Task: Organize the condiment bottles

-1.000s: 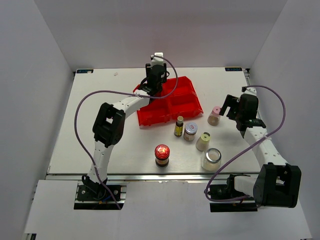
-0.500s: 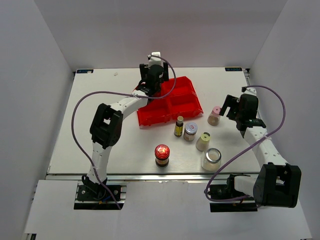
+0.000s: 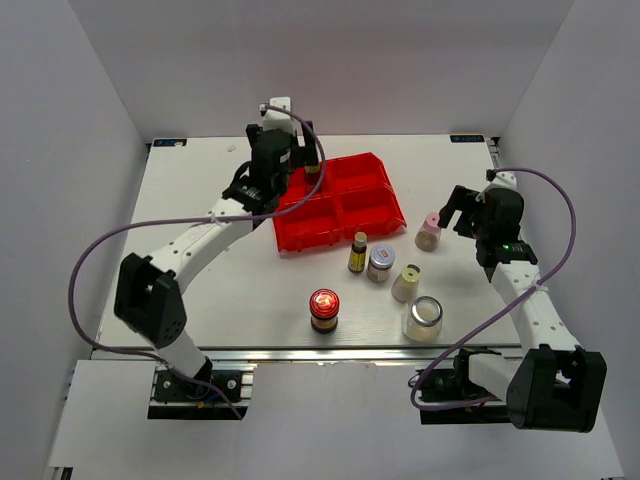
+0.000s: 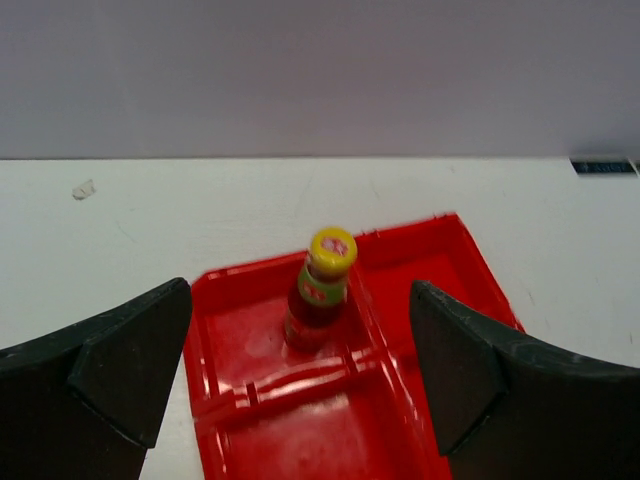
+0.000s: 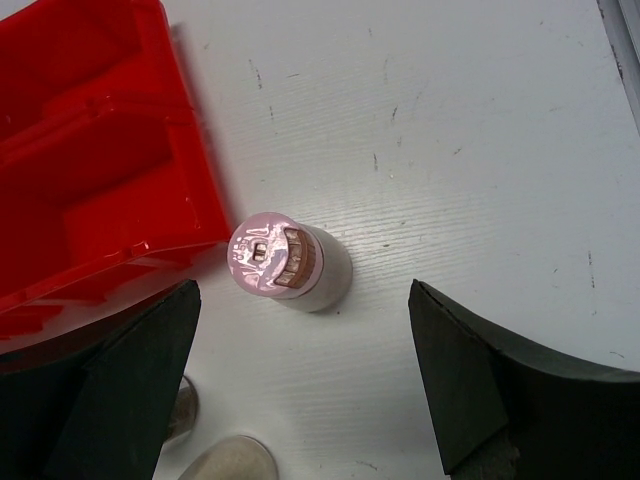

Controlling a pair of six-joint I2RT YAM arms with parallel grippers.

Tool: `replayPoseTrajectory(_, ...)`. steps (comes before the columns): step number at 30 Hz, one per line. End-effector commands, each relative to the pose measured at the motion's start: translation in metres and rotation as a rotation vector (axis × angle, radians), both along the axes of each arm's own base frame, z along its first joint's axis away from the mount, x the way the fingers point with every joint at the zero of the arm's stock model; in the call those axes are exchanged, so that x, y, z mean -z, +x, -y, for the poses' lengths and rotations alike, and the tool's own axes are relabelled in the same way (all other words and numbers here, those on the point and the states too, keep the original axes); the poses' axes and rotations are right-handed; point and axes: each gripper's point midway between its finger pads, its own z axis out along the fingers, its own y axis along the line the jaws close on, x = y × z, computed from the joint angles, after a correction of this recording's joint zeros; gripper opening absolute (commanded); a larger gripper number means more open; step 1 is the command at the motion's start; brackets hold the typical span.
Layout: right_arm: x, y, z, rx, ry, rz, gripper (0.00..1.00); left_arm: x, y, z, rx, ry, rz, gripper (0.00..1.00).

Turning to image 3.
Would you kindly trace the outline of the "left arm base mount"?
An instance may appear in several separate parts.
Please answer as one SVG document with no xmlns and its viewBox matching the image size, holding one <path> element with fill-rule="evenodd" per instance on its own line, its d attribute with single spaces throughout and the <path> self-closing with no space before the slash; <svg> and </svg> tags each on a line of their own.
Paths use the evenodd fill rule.
<svg viewBox="0 0 640 480">
<path fill-rule="evenodd" d="M 237 417 L 217 391 L 187 382 L 164 366 L 157 366 L 152 379 L 147 418 L 205 421 L 242 419 L 249 407 L 256 367 L 251 363 L 213 363 L 209 383 L 231 402 L 239 414 Z"/>
</svg>

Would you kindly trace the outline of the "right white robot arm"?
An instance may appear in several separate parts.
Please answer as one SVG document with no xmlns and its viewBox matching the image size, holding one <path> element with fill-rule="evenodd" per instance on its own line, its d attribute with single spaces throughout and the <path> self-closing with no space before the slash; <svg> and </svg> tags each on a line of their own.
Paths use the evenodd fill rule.
<svg viewBox="0 0 640 480">
<path fill-rule="evenodd" d="M 538 260 L 520 238 L 523 197 L 508 187 L 453 189 L 439 212 L 440 228 L 471 238 L 476 259 L 504 301 L 524 353 L 518 363 L 472 353 L 451 374 L 453 390 L 503 401 L 518 429 L 590 432 L 607 372 L 599 352 L 585 350 L 560 319 L 540 282 Z"/>
</svg>

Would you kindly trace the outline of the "small yellow-label dark bottle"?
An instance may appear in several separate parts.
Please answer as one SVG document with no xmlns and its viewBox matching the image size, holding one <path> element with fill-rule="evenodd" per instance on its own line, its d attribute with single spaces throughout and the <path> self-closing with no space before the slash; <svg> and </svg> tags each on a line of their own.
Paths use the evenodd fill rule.
<svg viewBox="0 0 640 480">
<path fill-rule="evenodd" d="M 357 232 L 354 235 L 349 254 L 348 269 L 354 274 L 359 274 L 364 270 L 367 250 L 367 234 Z"/>
</svg>

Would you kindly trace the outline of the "pink-lid spice shaker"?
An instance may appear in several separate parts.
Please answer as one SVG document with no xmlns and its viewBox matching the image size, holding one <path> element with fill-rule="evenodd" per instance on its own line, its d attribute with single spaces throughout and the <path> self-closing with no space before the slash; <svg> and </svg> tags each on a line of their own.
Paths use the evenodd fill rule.
<svg viewBox="0 0 640 480">
<path fill-rule="evenodd" d="M 429 213 L 420 229 L 418 230 L 414 243 L 417 248 L 424 252 L 433 252 L 437 249 L 441 237 L 439 223 L 439 213 L 437 211 Z"/>
</svg>

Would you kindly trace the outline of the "red-lid chili sauce jar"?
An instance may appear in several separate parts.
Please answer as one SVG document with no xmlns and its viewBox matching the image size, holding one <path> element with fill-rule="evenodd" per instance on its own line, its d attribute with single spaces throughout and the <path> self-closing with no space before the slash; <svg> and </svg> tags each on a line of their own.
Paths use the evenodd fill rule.
<svg viewBox="0 0 640 480">
<path fill-rule="evenodd" d="M 311 327 L 318 333 L 329 334 L 338 326 L 340 300 L 331 289 L 319 289 L 309 299 Z"/>
</svg>

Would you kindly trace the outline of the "white-lid paste jar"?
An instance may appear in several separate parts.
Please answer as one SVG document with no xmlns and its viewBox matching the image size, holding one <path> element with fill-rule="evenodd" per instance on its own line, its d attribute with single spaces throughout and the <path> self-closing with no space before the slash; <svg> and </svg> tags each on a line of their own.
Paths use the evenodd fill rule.
<svg viewBox="0 0 640 480">
<path fill-rule="evenodd" d="M 385 282 L 395 262 L 394 249 L 385 244 L 376 245 L 371 249 L 367 265 L 368 278 L 377 283 Z"/>
</svg>

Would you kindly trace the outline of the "chrome-lid glass jar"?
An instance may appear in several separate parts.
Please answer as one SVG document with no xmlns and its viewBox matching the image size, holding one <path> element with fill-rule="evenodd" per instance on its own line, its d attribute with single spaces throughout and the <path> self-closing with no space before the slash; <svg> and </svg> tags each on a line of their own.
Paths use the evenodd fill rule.
<svg viewBox="0 0 640 480">
<path fill-rule="evenodd" d="M 412 341 L 434 343 L 441 332 L 444 310 L 431 296 L 418 296 L 407 304 L 402 320 L 404 335 Z"/>
</svg>

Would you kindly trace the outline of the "yellow-lid spice shaker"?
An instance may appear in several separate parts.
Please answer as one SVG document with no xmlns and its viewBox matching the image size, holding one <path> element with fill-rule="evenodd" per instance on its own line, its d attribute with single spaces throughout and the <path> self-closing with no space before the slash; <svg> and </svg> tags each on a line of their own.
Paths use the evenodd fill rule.
<svg viewBox="0 0 640 480">
<path fill-rule="evenodd" d="M 420 280 L 421 269 L 415 264 L 406 265 L 393 283 L 392 296 L 401 303 L 411 302 L 417 295 Z"/>
</svg>

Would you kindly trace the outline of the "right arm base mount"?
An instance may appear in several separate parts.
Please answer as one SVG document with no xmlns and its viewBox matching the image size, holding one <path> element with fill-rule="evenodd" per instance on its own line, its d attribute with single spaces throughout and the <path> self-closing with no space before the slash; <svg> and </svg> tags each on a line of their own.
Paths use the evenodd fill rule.
<svg viewBox="0 0 640 480">
<path fill-rule="evenodd" d="M 420 413 L 422 425 L 482 425 L 509 423 L 506 405 L 500 401 L 481 402 L 488 397 L 486 389 L 468 379 L 469 358 L 474 354 L 500 353 L 486 347 L 462 348 L 449 367 L 436 367 L 418 389 L 418 399 L 424 404 L 448 404 L 474 401 L 470 407 Z"/>
</svg>

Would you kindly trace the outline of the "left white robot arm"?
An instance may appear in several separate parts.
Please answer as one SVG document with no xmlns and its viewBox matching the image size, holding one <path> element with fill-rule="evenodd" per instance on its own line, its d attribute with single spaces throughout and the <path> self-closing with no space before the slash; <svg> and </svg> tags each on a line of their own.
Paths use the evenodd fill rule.
<svg viewBox="0 0 640 480">
<path fill-rule="evenodd" d="M 185 330 L 183 294 L 219 254 L 277 210 L 296 169 L 318 165 L 313 125 L 301 127 L 297 135 L 269 122 L 248 125 L 251 158 L 214 204 L 210 220 L 145 257 L 131 253 L 121 262 L 115 316 L 173 369 L 177 387 L 188 398 L 209 395 L 212 365 Z"/>
</svg>

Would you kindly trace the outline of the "yellow-cap sauce bottle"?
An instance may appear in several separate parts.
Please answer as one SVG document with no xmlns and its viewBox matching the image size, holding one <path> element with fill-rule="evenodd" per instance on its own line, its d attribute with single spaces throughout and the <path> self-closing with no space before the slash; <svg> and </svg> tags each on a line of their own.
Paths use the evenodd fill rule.
<svg viewBox="0 0 640 480">
<path fill-rule="evenodd" d="M 321 173 L 321 166 L 320 165 L 307 166 L 304 169 L 305 185 L 308 188 L 313 189 L 314 186 L 316 185 L 317 181 L 318 181 L 320 173 Z"/>
</svg>

